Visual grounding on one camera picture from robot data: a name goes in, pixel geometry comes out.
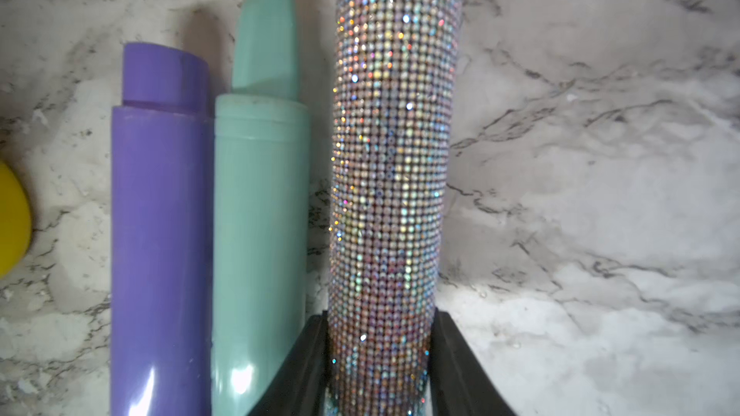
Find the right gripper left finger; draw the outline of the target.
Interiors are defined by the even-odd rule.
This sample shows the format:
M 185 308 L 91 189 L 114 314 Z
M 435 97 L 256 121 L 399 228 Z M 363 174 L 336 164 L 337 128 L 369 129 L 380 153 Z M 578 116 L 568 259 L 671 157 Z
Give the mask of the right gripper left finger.
M 312 315 L 279 371 L 248 416 L 320 416 L 325 413 L 329 366 L 328 312 Z

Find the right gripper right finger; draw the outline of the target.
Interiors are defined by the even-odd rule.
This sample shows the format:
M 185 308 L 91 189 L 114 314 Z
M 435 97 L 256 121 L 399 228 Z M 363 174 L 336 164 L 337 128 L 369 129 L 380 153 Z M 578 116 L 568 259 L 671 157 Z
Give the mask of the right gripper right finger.
M 448 312 L 437 310 L 429 360 L 435 416 L 516 416 Z

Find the purple microphone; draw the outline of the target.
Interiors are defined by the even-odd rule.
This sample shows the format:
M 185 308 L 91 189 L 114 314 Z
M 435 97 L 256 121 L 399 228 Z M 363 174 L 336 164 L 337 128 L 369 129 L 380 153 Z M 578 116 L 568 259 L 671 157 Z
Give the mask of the purple microphone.
M 213 149 L 207 63 L 127 44 L 112 112 L 114 415 L 210 412 Z

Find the green microphone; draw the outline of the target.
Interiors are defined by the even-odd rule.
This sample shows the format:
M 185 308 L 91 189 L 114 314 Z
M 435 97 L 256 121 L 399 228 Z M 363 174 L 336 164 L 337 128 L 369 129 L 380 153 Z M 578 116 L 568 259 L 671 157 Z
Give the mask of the green microphone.
M 294 0 L 244 0 L 216 102 L 212 411 L 246 415 L 304 325 L 311 120 Z

